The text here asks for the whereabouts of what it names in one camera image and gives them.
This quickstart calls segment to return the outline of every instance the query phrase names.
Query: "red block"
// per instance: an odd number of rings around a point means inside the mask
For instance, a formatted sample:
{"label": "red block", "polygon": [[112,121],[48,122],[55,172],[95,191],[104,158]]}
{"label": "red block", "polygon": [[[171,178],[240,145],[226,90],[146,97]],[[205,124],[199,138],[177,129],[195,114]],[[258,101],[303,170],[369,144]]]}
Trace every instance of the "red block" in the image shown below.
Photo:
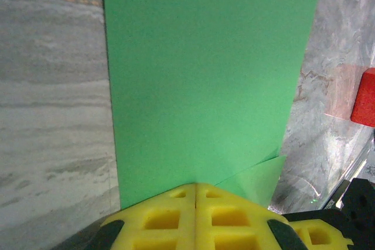
{"label": "red block", "polygon": [[350,119],[355,123],[375,127],[375,67],[362,75]]}

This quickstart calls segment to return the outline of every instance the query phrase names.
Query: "gray marble surface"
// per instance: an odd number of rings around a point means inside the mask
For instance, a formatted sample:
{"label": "gray marble surface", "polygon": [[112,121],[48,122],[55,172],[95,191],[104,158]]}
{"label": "gray marble surface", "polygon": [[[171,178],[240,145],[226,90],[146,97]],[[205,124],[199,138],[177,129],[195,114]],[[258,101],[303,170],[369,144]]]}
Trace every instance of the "gray marble surface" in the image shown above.
{"label": "gray marble surface", "polygon": [[[338,66],[375,64],[373,15],[319,0],[274,210],[319,208],[369,154],[371,128],[325,112]],[[50,249],[120,207],[101,0],[0,0],[0,19],[0,249]]]}

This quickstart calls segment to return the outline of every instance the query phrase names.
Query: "marble floor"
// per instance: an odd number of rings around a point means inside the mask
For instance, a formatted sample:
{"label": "marble floor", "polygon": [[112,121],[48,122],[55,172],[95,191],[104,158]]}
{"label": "marble floor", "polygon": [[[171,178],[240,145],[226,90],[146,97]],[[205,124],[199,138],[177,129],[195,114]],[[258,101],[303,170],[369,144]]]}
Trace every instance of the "marble floor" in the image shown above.
{"label": "marble floor", "polygon": [[[274,210],[319,208],[368,157],[372,129],[324,113],[337,66],[375,66],[374,13],[375,0],[319,0]],[[0,0],[0,19],[0,249],[50,249],[120,208],[103,9]]]}

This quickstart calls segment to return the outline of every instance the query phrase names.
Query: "red cube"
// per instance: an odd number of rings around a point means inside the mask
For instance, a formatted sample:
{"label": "red cube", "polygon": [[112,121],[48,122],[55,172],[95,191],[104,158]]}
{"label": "red cube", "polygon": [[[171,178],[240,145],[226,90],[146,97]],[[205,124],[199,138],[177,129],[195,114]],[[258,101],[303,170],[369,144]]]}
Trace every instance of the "red cube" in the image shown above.
{"label": "red cube", "polygon": [[375,127],[375,67],[362,75],[350,119],[355,123]]}

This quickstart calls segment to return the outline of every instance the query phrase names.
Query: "green paper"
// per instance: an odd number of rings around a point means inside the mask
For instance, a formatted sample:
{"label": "green paper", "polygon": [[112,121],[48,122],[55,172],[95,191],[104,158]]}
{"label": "green paper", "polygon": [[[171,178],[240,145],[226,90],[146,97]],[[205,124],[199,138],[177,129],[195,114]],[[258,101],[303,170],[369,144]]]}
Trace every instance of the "green paper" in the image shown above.
{"label": "green paper", "polygon": [[122,207],[278,154],[316,1],[104,0]]}
{"label": "green paper", "polygon": [[286,157],[280,156],[245,169],[217,184],[250,201],[268,207]]}

